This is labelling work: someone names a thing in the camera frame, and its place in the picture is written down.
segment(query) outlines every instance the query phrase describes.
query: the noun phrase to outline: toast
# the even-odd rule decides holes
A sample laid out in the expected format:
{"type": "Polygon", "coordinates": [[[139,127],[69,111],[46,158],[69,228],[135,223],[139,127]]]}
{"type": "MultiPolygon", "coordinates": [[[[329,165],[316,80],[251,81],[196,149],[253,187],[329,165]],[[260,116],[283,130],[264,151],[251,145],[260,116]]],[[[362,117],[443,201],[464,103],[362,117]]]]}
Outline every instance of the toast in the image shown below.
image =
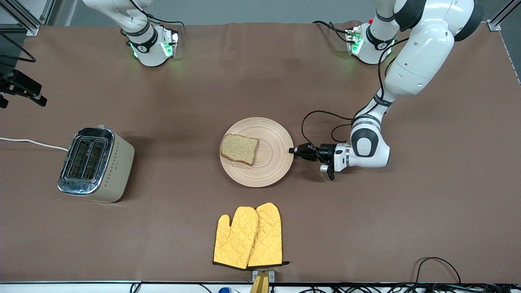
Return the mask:
{"type": "Polygon", "coordinates": [[[221,156],[230,161],[253,166],[259,140],[242,135],[228,134],[221,141],[221,156]]]}

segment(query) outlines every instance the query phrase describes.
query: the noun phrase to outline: toaster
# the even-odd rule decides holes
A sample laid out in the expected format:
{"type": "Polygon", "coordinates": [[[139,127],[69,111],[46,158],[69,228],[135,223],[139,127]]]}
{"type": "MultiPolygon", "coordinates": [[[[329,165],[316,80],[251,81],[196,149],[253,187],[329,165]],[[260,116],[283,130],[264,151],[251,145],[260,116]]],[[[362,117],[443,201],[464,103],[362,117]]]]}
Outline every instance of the toaster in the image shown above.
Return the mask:
{"type": "Polygon", "coordinates": [[[134,147],[100,125],[83,128],[72,141],[61,169],[58,189],[71,196],[115,202],[127,185],[134,147]]]}

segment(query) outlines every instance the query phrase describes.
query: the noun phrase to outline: green led light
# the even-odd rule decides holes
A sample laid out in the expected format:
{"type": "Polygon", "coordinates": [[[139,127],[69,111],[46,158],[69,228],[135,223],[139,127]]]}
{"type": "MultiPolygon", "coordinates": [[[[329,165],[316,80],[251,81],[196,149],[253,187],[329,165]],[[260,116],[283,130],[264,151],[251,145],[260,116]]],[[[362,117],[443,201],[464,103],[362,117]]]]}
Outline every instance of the green led light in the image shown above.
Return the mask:
{"type": "MultiPolygon", "coordinates": [[[[394,40],[392,40],[391,44],[389,44],[390,46],[394,45],[394,40]]],[[[391,51],[392,51],[392,47],[389,48],[389,50],[387,50],[387,55],[391,54],[391,51]]]]}
{"type": "Polygon", "coordinates": [[[162,45],[163,51],[165,52],[165,55],[166,55],[167,57],[172,56],[172,49],[171,49],[172,46],[170,46],[168,43],[165,44],[165,43],[163,43],[163,42],[161,42],[161,45],[162,45]]]}
{"type": "Polygon", "coordinates": [[[362,47],[363,44],[364,44],[364,42],[362,42],[362,38],[359,38],[358,41],[355,44],[353,44],[353,49],[352,49],[353,54],[358,54],[360,52],[360,48],[362,47]]]}
{"type": "Polygon", "coordinates": [[[135,52],[135,49],[134,49],[134,46],[132,45],[132,43],[130,43],[130,47],[132,48],[132,51],[134,52],[134,57],[139,58],[138,54],[135,52]]]}

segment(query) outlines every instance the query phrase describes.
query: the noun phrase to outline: wooden plate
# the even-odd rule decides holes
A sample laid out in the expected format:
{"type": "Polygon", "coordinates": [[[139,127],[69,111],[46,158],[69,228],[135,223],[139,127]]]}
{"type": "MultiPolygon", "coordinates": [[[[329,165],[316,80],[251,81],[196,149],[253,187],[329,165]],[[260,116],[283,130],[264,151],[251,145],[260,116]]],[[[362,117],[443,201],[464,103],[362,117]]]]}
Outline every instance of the wooden plate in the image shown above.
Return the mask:
{"type": "Polygon", "coordinates": [[[222,167],[236,182],[248,187],[264,187],[279,181],[293,162],[289,149],[293,141],[288,131],[268,118],[252,117],[235,123],[225,133],[259,139],[253,166],[233,162],[219,154],[222,167]]]}

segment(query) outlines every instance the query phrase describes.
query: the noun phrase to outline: metal clamp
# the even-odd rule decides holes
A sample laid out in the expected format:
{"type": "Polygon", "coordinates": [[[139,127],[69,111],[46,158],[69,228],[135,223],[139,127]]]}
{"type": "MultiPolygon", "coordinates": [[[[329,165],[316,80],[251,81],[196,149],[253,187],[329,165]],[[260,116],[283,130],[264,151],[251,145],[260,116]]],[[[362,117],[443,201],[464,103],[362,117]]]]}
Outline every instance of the metal clamp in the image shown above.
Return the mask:
{"type": "Polygon", "coordinates": [[[258,270],[252,272],[252,282],[255,282],[255,278],[260,272],[268,272],[269,282],[273,283],[275,282],[275,271],[269,271],[269,270],[258,270]]]}

